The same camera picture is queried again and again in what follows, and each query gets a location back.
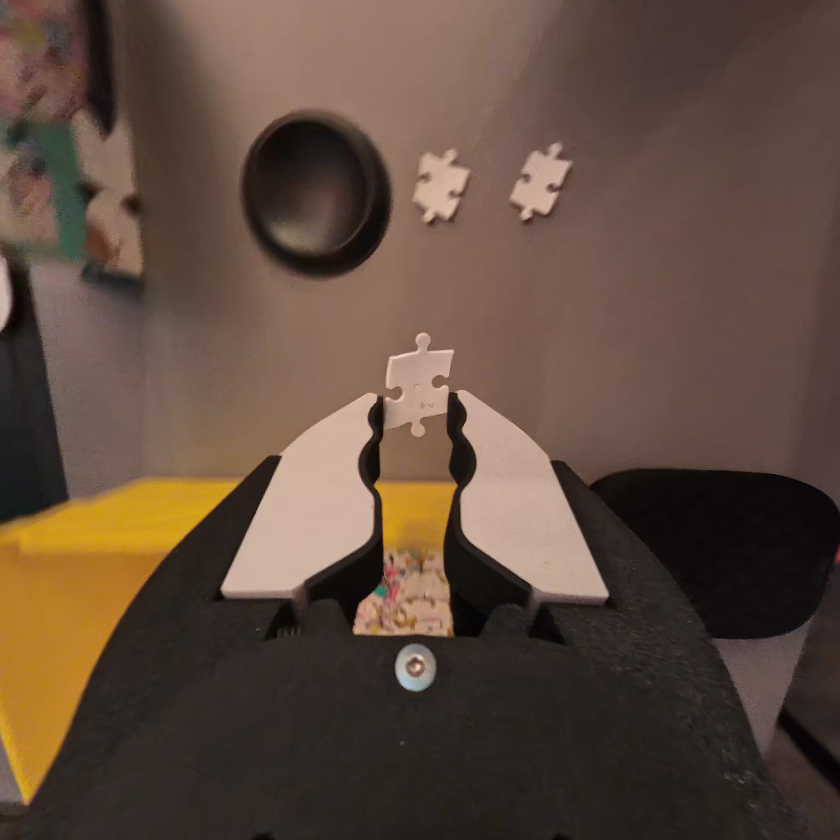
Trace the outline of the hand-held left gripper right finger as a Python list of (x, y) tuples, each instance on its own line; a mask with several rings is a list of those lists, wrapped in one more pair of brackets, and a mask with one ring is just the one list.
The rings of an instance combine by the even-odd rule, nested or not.
[(545, 606), (604, 607), (610, 593), (550, 457), (468, 391), (450, 393), (447, 580), (456, 631), (499, 607), (528, 625)]

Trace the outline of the black quilted pad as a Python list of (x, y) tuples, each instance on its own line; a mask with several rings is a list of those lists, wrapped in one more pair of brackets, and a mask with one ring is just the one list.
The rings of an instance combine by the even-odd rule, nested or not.
[(645, 543), (709, 635), (750, 640), (808, 624), (837, 556), (839, 512), (786, 476), (630, 469), (591, 489)]

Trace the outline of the colourful puzzle box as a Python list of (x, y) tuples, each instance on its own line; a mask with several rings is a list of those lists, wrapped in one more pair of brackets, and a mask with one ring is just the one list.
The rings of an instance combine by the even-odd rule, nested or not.
[(24, 258), (140, 281), (120, 2), (1, 2), (1, 237)]

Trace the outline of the pile of puzzle pieces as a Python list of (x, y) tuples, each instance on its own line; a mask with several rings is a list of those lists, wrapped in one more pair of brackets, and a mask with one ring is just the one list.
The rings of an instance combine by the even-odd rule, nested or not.
[(387, 550), (381, 582), (358, 605), (353, 634), (454, 636), (442, 551)]

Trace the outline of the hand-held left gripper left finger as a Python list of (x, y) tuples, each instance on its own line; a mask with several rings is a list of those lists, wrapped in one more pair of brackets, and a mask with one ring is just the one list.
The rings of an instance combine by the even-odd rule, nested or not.
[(367, 393), (281, 453), (221, 586), (226, 600), (334, 601), (349, 625), (383, 573), (383, 400)]

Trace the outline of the white jigsaw piece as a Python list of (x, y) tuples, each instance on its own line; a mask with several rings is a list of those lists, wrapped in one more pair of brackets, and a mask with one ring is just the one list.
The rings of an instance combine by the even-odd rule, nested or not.
[(509, 195), (521, 222), (551, 215), (572, 167), (563, 153), (562, 143), (552, 143), (546, 150), (533, 150), (528, 155)]
[(458, 163), (458, 153), (424, 152), (418, 162), (413, 204), (426, 225), (450, 222), (456, 215), (469, 182), (470, 170)]
[(414, 351), (389, 357), (385, 369), (385, 388), (398, 390), (397, 398), (384, 399), (383, 429), (390, 431), (408, 425), (412, 436), (426, 433), (424, 420), (439, 417), (448, 411), (448, 384), (437, 385), (436, 379), (449, 378), (453, 350), (431, 350), (431, 336), (420, 332), (415, 337)]

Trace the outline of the yellow plastic bin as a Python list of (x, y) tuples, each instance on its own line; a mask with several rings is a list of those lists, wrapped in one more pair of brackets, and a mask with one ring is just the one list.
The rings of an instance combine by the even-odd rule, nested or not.
[[(141, 586), (240, 478), (144, 478), (2, 525), (2, 803), (27, 806)], [(443, 552), (452, 481), (382, 481), (387, 550)]]

